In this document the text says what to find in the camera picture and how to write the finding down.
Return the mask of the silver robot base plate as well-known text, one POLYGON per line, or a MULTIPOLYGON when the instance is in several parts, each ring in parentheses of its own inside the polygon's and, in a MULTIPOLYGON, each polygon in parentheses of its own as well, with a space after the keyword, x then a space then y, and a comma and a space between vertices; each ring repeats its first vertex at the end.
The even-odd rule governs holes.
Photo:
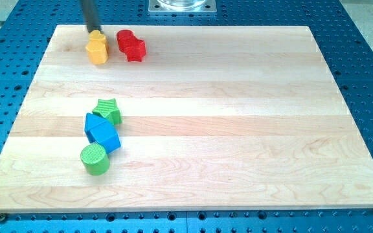
POLYGON ((148 0, 148 11, 153 14, 216 13, 215 0, 148 0))

